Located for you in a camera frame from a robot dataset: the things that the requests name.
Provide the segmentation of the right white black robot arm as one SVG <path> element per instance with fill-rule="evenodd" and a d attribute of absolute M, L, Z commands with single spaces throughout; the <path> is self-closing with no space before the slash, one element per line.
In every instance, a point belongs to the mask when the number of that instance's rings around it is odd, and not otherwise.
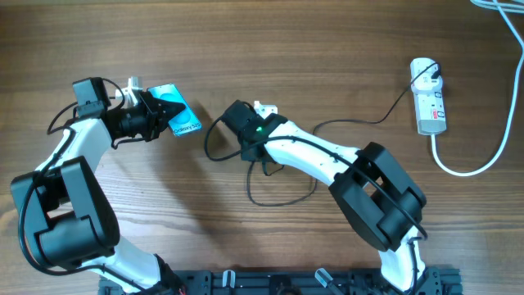
<path fill-rule="evenodd" d="M 330 143 L 268 107 L 241 101 L 219 119 L 237 136 L 242 159 L 290 166 L 327 185 L 352 229 L 378 250 L 382 277 L 400 292 L 418 291 L 427 199 L 387 149 Z"/>

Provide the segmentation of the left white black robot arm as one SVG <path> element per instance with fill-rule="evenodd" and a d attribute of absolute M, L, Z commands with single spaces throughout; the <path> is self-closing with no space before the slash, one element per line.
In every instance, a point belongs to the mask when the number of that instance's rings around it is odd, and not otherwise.
<path fill-rule="evenodd" d="M 72 84 L 72 118 L 47 129 L 61 131 L 62 140 L 35 170 L 12 180 L 20 249 L 46 275 L 91 271 L 123 294 L 185 294 L 185 283 L 167 263 L 122 237 L 94 173 L 109 149 L 158 138 L 187 103 L 129 86 L 113 107 L 107 82 L 90 77 Z"/>

